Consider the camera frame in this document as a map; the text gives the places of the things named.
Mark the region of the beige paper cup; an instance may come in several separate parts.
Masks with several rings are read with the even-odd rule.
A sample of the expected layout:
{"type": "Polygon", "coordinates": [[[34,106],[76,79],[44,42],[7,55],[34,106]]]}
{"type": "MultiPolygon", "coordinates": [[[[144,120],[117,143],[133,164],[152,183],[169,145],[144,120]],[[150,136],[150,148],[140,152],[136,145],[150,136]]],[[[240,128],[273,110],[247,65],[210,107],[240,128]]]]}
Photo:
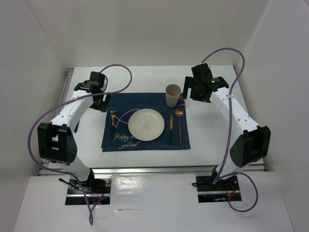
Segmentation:
{"type": "Polygon", "coordinates": [[[181,94],[181,88],[176,84],[170,84],[166,87],[166,104],[168,107],[175,107],[181,94]]]}

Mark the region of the dark blue cloth placemat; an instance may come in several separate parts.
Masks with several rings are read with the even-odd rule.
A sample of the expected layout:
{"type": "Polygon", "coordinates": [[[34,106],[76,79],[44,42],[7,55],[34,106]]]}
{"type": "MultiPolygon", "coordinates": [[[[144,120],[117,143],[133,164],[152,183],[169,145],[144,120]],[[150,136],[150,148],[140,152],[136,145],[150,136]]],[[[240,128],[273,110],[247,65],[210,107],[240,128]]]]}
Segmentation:
{"type": "Polygon", "coordinates": [[[111,96],[102,139],[103,152],[118,152],[131,150],[187,150],[190,141],[186,115],[181,118],[182,143],[179,138],[179,119],[175,115],[175,108],[166,105],[165,93],[119,93],[111,96]],[[114,119],[114,138],[110,138],[112,118],[111,110],[116,109],[114,119]],[[128,121],[133,113],[140,109],[156,110],[164,119],[163,133],[155,140],[144,142],[134,138],[128,129],[128,121]],[[169,144],[169,114],[173,114],[173,143],[169,144]]]}

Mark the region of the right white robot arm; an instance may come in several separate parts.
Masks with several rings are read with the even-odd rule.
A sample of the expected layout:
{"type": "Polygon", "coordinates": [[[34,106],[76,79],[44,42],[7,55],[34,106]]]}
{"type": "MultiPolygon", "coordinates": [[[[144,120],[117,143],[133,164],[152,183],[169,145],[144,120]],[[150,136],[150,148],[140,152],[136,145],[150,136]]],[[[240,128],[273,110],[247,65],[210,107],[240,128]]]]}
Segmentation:
{"type": "Polygon", "coordinates": [[[222,164],[212,170],[211,176],[212,187],[222,189],[243,167],[267,156],[271,131],[248,115],[224,78],[213,77],[208,64],[191,70],[193,75],[185,78],[183,97],[213,104],[229,124],[222,164]]]}

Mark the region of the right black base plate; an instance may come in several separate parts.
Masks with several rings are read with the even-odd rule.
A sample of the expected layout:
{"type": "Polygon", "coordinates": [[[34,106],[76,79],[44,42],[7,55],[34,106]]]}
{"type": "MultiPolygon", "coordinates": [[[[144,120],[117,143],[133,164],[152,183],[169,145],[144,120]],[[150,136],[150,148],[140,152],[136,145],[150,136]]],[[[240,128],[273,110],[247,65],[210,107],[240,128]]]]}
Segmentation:
{"type": "Polygon", "coordinates": [[[236,176],[212,184],[212,176],[197,176],[192,184],[197,189],[199,203],[216,203],[231,201],[242,201],[238,179],[236,176]]]}

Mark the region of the gold knife green handle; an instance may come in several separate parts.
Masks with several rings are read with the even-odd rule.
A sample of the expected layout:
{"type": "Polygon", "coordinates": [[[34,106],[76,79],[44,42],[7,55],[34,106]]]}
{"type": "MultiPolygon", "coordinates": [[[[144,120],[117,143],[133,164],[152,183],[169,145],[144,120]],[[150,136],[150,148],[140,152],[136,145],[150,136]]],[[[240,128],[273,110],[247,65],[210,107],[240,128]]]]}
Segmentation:
{"type": "Polygon", "coordinates": [[[173,143],[173,114],[169,114],[169,144],[173,143]]]}

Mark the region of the copper spoon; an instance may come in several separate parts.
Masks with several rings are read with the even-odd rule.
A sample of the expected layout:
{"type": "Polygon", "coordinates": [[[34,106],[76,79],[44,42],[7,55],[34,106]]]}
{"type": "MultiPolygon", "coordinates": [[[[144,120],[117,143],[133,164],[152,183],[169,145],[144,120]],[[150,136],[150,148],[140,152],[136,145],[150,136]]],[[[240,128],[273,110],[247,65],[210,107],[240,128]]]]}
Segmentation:
{"type": "Polygon", "coordinates": [[[181,118],[184,115],[184,110],[182,108],[176,108],[175,115],[179,119],[179,138],[180,138],[180,144],[182,143],[182,126],[181,126],[181,118]]]}

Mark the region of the gold fork green handle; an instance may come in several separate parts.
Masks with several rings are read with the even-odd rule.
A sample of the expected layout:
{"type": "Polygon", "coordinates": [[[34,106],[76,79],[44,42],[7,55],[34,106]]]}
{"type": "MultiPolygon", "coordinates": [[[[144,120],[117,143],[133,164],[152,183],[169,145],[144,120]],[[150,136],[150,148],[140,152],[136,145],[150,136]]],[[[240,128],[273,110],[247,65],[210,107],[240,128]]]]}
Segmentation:
{"type": "Polygon", "coordinates": [[[74,133],[77,133],[77,131],[78,131],[78,128],[79,128],[79,121],[78,121],[78,123],[76,124],[76,126],[75,126],[75,128],[74,128],[74,133]]]}
{"type": "Polygon", "coordinates": [[[111,110],[111,118],[112,118],[112,126],[111,126],[110,138],[113,139],[114,138],[114,129],[115,129],[114,119],[116,118],[116,109],[114,109],[114,108],[111,110]]]}

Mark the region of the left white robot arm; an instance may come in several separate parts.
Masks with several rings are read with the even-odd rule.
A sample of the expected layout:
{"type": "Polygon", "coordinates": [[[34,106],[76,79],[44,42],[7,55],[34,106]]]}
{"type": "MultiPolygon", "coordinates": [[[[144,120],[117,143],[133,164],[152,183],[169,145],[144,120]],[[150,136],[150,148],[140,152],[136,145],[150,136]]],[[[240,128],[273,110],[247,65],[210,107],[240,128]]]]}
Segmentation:
{"type": "Polygon", "coordinates": [[[79,83],[71,99],[56,117],[49,123],[40,123],[37,128],[39,155],[41,158],[60,165],[64,171],[78,177],[78,187],[85,193],[96,187],[93,171],[78,158],[78,148],[73,137],[74,130],[87,109],[106,112],[110,97],[91,96],[79,100],[88,94],[103,93],[107,87],[107,77],[99,72],[91,72],[90,78],[79,83]]]}

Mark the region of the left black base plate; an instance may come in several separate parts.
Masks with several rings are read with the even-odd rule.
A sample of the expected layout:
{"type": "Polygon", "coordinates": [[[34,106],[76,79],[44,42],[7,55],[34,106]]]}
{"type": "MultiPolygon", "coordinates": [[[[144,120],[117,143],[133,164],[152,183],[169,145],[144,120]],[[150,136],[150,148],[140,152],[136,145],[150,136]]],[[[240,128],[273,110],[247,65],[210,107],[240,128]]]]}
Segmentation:
{"type": "MultiPolygon", "coordinates": [[[[86,205],[83,191],[78,182],[71,178],[65,181],[68,185],[65,205],[86,205]]],[[[84,187],[88,202],[94,204],[110,204],[111,179],[95,179],[92,187],[84,187]]]]}

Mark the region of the aluminium rail front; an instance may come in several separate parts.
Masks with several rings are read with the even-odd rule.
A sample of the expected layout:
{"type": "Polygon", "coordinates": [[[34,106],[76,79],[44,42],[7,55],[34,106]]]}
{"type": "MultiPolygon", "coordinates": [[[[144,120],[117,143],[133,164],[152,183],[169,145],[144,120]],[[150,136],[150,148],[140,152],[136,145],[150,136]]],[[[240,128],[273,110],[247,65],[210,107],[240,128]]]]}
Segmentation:
{"type": "MultiPolygon", "coordinates": [[[[94,174],[113,175],[113,174],[178,174],[178,173],[205,173],[210,172],[214,166],[176,166],[176,167],[145,167],[145,168],[93,168],[94,174]]],[[[246,166],[244,171],[266,171],[263,164],[253,164],[246,166]]],[[[38,176],[56,175],[59,173],[40,169],[38,176]]]]}

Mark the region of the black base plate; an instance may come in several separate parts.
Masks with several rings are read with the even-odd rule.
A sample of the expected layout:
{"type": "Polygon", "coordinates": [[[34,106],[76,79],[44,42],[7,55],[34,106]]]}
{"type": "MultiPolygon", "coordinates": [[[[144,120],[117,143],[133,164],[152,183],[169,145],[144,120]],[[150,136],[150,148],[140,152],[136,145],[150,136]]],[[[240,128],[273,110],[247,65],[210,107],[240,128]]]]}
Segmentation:
{"type": "Polygon", "coordinates": [[[238,179],[236,176],[212,184],[212,176],[197,176],[192,184],[197,189],[199,203],[216,203],[231,201],[242,201],[238,179]]]}
{"type": "MultiPolygon", "coordinates": [[[[68,185],[65,205],[86,205],[83,191],[78,182],[71,178],[65,181],[68,185]]],[[[94,204],[110,204],[111,179],[95,179],[92,187],[84,187],[88,202],[94,204]]]]}

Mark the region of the cream round plate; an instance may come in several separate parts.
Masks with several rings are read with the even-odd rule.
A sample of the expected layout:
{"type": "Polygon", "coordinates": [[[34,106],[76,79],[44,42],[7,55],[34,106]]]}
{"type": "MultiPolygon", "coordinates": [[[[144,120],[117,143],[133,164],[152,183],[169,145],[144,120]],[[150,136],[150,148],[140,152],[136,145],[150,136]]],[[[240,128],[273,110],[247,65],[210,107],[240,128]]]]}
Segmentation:
{"type": "Polygon", "coordinates": [[[153,109],[140,109],[128,121],[131,135],[144,142],[157,139],[164,131],[165,122],[160,113],[153,109]]]}

